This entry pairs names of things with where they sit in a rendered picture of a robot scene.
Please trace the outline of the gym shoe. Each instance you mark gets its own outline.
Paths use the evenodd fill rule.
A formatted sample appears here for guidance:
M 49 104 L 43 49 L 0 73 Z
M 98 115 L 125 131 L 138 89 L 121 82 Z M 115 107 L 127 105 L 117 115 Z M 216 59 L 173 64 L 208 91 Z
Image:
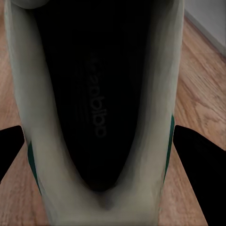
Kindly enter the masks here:
M 159 226 L 185 0 L 5 0 L 14 94 L 50 226 Z

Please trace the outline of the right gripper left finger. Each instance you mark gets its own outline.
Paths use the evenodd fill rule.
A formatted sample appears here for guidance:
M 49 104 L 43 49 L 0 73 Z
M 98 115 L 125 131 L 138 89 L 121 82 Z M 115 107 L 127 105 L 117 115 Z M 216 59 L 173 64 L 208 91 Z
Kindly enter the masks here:
M 24 133 L 20 125 L 0 130 L 0 181 L 24 144 Z

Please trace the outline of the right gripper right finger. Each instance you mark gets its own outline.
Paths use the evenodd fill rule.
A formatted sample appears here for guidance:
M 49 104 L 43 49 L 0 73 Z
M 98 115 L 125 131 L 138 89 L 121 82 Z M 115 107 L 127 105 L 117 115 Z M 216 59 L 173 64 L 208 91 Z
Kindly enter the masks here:
M 226 226 L 226 151 L 176 125 L 173 143 L 209 226 Z

